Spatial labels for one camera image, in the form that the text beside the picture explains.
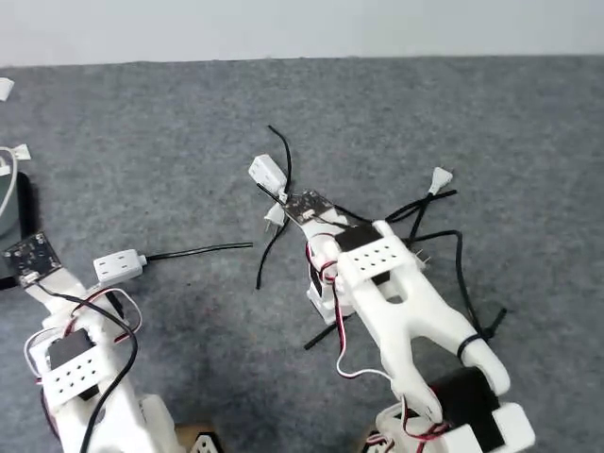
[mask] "white robotic arm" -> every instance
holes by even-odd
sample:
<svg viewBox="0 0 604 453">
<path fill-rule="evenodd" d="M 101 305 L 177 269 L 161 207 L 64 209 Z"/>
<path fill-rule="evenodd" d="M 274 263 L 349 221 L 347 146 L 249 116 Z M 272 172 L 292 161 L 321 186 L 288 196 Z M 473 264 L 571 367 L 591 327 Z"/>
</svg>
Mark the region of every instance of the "white robotic arm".
<svg viewBox="0 0 604 453">
<path fill-rule="evenodd" d="M 42 401 L 54 420 L 63 451 L 81 453 L 92 412 L 123 370 L 114 346 L 124 332 L 98 312 L 86 307 L 75 310 L 76 303 L 52 294 L 89 300 L 119 317 L 105 296 L 112 290 L 87 291 L 60 266 L 41 233 L 15 246 L 6 258 L 18 263 L 20 282 L 50 311 L 42 322 L 44 330 L 32 336 L 25 353 L 36 364 L 33 371 L 40 375 Z M 161 398 L 136 396 L 124 377 L 96 417 L 85 451 L 184 453 L 185 449 L 178 443 L 174 421 Z"/>
<path fill-rule="evenodd" d="M 414 255 L 383 221 L 372 226 L 358 226 L 359 231 L 374 231 L 374 240 L 364 245 L 343 250 L 342 242 L 347 221 L 335 209 L 314 213 L 309 221 L 299 224 L 308 238 L 307 257 L 312 268 L 319 270 L 322 287 L 318 297 L 316 283 L 311 280 L 309 296 L 326 322 L 327 313 L 338 316 L 355 311 L 363 321 L 380 350 L 382 365 L 391 379 L 396 398 L 403 402 L 389 408 L 377 417 L 377 428 L 392 439 L 395 452 L 417 451 L 424 448 L 420 438 L 410 432 L 424 433 L 431 427 L 447 422 L 443 403 L 430 388 L 413 364 L 411 340 L 426 337 L 452 354 L 462 364 L 480 371 L 486 378 L 487 393 L 493 398 L 510 389 L 510 377 L 503 363 L 478 335 L 464 316 L 451 309 L 422 273 L 424 263 Z M 334 310 L 334 294 L 343 310 Z M 409 421 L 409 428 L 401 428 L 401 419 L 395 415 L 415 411 L 420 417 Z M 426 444 L 434 451 L 458 453 L 513 453 L 534 444 L 534 432 L 524 411 L 517 404 L 507 403 L 493 408 L 485 416 L 492 416 L 502 443 L 496 449 L 484 450 L 482 436 L 464 424 L 434 436 Z"/>
<path fill-rule="evenodd" d="M 445 303 L 423 275 L 425 264 L 388 223 L 352 227 L 314 191 L 289 194 L 287 202 L 279 200 L 277 193 L 263 186 L 257 163 L 256 173 L 252 168 L 250 175 L 260 188 L 281 205 L 307 238 L 307 295 L 324 321 L 338 326 L 343 353 L 344 318 L 354 312 L 379 347 L 387 375 L 365 371 L 386 376 L 400 401 L 376 420 L 383 439 L 391 442 L 390 451 L 514 453 L 534 444 L 534 432 L 522 408 L 498 402 L 510 388 L 510 377 L 484 341 L 483 332 L 478 333 Z M 432 186 L 436 181 L 438 187 L 430 187 L 429 192 L 436 194 L 449 180 L 448 172 L 437 169 Z M 358 233 L 363 228 L 366 234 L 360 240 Z M 344 240 L 346 235 L 357 238 Z M 439 388 L 427 385 L 413 364 L 411 340 L 416 337 L 429 338 L 456 354 L 468 371 L 447 377 Z M 341 372 L 341 358 L 342 354 L 337 367 L 343 376 L 361 374 Z M 470 395 L 466 398 L 469 411 L 460 410 L 463 401 L 451 396 L 459 392 Z M 419 416 L 408 419 L 409 410 Z"/>
</svg>

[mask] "white wall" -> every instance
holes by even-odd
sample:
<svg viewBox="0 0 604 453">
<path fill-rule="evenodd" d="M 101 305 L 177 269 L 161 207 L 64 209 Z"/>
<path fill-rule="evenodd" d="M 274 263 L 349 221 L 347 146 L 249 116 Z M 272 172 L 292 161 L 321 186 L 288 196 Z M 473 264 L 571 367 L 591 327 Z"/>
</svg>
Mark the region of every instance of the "white wall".
<svg viewBox="0 0 604 453">
<path fill-rule="evenodd" d="M 0 66 L 604 53 L 604 0 L 0 0 Z"/>
</svg>

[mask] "gray carpet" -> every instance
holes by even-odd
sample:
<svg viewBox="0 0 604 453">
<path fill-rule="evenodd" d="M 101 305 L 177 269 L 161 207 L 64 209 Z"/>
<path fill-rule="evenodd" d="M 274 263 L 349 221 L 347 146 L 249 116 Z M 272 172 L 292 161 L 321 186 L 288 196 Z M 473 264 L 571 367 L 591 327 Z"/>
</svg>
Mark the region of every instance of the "gray carpet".
<svg viewBox="0 0 604 453">
<path fill-rule="evenodd" d="M 252 250 L 161 261 L 125 287 L 143 308 L 140 392 L 178 422 L 211 421 L 232 452 L 351 452 L 393 402 L 379 377 L 336 376 L 337 339 L 305 297 L 303 238 L 274 249 L 254 290 L 269 208 L 247 166 L 273 124 L 291 141 L 294 185 L 380 216 L 453 170 L 459 195 L 422 231 L 465 234 L 480 315 L 511 315 L 493 348 L 539 452 L 604 449 L 604 59 L 300 59 L 7 69 L 0 143 L 26 142 L 43 227 L 93 283 L 92 259 L 253 240 Z M 409 225 L 397 227 L 401 233 Z M 449 239 L 427 244 L 428 276 L 461 309 Z M 56 452 L 23 360 L 42 306 L 0 294 L 0 450 Z M 358 319 L 346 367 L 378 365 Z M 436 378 L 455 361 L 418 342 Z"/>
</svg>

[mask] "white connector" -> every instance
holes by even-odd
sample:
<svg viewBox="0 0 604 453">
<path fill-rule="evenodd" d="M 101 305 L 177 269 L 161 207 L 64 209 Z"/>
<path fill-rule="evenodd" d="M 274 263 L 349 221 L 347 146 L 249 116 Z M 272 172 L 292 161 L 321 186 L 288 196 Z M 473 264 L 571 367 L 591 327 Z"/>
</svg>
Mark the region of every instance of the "white connector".
<svg viewBox="0 0 604 453">
<path fill-rule="evenodd" d="M 113 286 L 143 273 L 147 264 L 144 255 L 139 255 L 133 248 L 97 258 L 92 262 L 98 282 L 104 288 Z"/>
<path fill-rule="evenodd" d="M 435 195 L 438 193 L 444 186 L 446 186 L 453 179 L 453 174 L 447 172 L 444 168 L 434 167 L 434 172 L 432 173 L 432 185 L 428 189 L 428 192 Z"/>
<path fill-rule="evenodd" d="M 256 156 L 247 173 L 273 195 L 278 195 L 285 188 L 287 178 L 268 154 Z"/>
<path fill-rule="evenodd" d="M 4 102 L 8 99 L 8 95 L 12 91 L 15 82 L 6 77 L 0 77 L 0 101 Z"/>
<path fill-rule="evenodd" d="M 264 216 L 264 220 L 267 222 L 267 229 L 271 224 L 283 227 L 283 224 L 285 223 L 285 212 L 281 205 L 275 203 Z"/>
<path fill-rule="evenodd" d="M 15 146 L 14 148 L 12 148 L 12 152 L 15 153 L 15 158 L 17 158 L 17 160 L 31 160 L 29 148 L 25 143 L 22 143 L 19 146 Z"/>
</svg>

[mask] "black circuit board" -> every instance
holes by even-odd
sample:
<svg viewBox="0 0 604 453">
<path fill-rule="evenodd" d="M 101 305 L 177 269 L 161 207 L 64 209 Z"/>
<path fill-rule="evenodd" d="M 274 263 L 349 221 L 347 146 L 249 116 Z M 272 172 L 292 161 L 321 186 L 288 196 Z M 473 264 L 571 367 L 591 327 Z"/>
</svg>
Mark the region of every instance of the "black circuit board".
<svg viewBox="0 0 604 453">
<path fill-rule="evenodd" d="M 304 225 L 333 208 L 333 205 L 321 194 L 305 191 L 293 194 L 283 208 L 294 222 Z"/>
<path fill-rule="evenodd" d="M 7 249 L 4 258 L 24 288 L 62 267 L 55 250 L 42 232 L 29 236 Z"/>
</svg>

